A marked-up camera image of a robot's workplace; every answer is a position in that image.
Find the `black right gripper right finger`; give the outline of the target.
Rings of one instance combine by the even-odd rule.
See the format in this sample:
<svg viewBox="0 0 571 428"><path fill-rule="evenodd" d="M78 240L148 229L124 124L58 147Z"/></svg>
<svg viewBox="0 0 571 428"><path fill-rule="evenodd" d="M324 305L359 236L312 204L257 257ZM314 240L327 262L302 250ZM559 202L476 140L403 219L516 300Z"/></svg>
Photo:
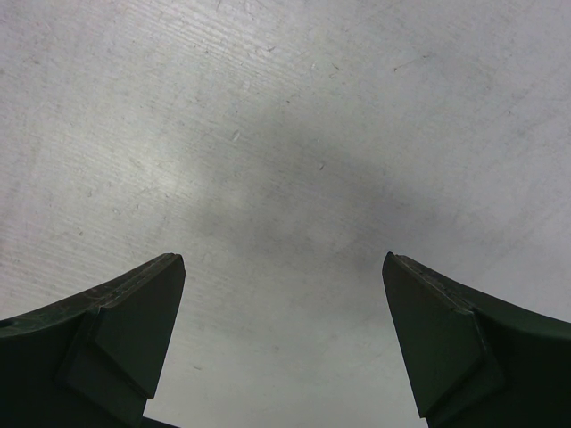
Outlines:
<svg viewBox="0 0 571 428"><path fill-rule="evenodd" d="M430 427L568 427L570 324L388 253L385 295Z"/></svg>

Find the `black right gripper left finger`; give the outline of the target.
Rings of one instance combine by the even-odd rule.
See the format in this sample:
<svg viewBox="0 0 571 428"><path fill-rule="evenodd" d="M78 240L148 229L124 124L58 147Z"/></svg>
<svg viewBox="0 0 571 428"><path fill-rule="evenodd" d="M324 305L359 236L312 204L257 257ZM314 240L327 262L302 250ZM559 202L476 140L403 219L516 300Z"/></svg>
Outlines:
<svg viewBox="0 0 571 428"><path fill-rule="evenodd" d="M3 427L161 427L144 415L182 298L181 255L1 322Z"/></svg>

